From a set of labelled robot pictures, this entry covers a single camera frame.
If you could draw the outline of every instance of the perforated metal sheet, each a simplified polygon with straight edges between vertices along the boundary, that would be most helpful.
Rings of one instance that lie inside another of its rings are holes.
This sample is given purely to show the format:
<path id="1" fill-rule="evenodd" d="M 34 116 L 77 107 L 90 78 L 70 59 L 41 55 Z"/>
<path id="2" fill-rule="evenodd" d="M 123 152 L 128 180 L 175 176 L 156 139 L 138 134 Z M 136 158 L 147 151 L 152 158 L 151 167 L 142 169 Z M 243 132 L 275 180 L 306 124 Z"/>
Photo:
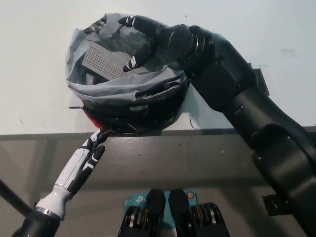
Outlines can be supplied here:
<path id="1" fill-rule="evenodd" d="M 128 57 L 118 57 L 97 43 L 91 42 L 81 64 L 108 80 L 146 72 L 144 68 L 123 72 L 128 60 Z"/>

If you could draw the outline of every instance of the robot finger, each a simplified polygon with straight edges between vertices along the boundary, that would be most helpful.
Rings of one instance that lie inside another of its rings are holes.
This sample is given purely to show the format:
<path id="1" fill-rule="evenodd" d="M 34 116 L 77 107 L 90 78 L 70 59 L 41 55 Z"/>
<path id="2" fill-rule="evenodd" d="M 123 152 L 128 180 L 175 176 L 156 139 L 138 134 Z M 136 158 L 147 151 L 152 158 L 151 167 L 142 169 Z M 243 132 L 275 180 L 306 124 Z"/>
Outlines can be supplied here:
<path id="1" fill-rule="evenodd" d="M 126 16 L 119 19 L 118 22 L 126 27 L 134 27 L 148 37 L 154 37 L 157 29 L 163 27 L 157 21 L 144 16 Z"/>
<path id="2" fill-rule="evenodd" d="M 153 38 L 150 38 L 123 67 L 123 72 L 126 73 L 143 66 L 156 53 L 156 51 L 156 43 Z"/>
<path id="3" fill-rule="evenodd" d="M 110 133 L 106 129 L 99 129 L 93 133 L 86 141 L 83 143 L 81 148 L 93 151 L 98 145 L 105 142 L 109 137 Z"/>

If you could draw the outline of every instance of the gray plastic bag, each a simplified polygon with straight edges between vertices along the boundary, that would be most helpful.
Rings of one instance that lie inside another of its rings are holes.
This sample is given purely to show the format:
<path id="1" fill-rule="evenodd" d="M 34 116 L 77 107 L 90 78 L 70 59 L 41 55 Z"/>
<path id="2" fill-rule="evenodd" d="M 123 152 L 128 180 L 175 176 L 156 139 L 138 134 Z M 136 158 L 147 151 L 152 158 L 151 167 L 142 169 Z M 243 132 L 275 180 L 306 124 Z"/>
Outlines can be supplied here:
<path id="1" fill-rule="evenodd" d="M 99 84 L 87 82 L 81 62 L 90 41 L 112 53 L 127 54 L 128 59 L 146 43 L 143 33 L 118 23 L 125 16 L 106 14 L 85 30 L 75 30 L 66 59 L 68 87 L 99 126 L 121 134 L 166 127 L 175 121 L 188 88 L 188 79 L 167 51 L 158 48 L 144 65 L 146 73 Z"/>
<path id="2" fill-rule="evenodd" d="M 148 73 L 117 78 L 97 85 L 85 84 L 85 73 L 82 71 L 80 62 L 89 48 L 90 41 L 99 43 L 111 52 L 127 53 L 129 57 L 146 42 L 144 34 L 134 28 L 121 27 L 118 20 L 124 16 L 118 13 L 106 14 L 103 18 L 106 23 L 100 24 L 99 29 L 92 25 L 86 30 L 77 29 L 74 32 L 66 60 L 67 83 L 75 95 L 83 101 L 112 105 L 131 105 L 136 100 L 142 99 L 154 101 L 177 90 L 177 86 L 168 86 L 172 82 L 186 83 L 187 79 L 183 71 L 176 70 L 177 66 L 174 64 L 170 65 L 171 61 L 167 53 L 160 49 L 157 55 L 145 65 L 149 70 Z M 166 90 L 148 98 L 135 97 L 137 92 L 150 90 L 157 84 L 165 84 Z"/>

